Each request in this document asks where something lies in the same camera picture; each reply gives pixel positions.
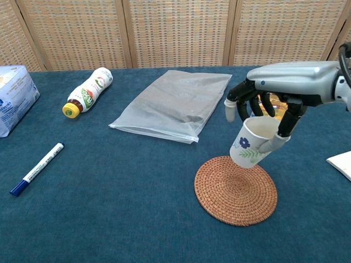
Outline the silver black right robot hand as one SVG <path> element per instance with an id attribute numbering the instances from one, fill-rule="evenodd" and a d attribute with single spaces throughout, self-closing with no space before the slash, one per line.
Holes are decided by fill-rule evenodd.
<path id="1" fill-rule="evenodd" d="M 288 108 L 277 132 L 259 147 L 260 153 L 267 153 L 289 141 L 308 107 L 335 102 L 339 76 L 336 61 L 295 61 L 261 66 L 250 70 L 245 80 L 229 91 L 227 101 L 235 103 L 243 121 L 249 117 L 248 106 L 256 116 L 267 111 L 269 116 L 274 117 L 271 94 L 287 103 Z"/>

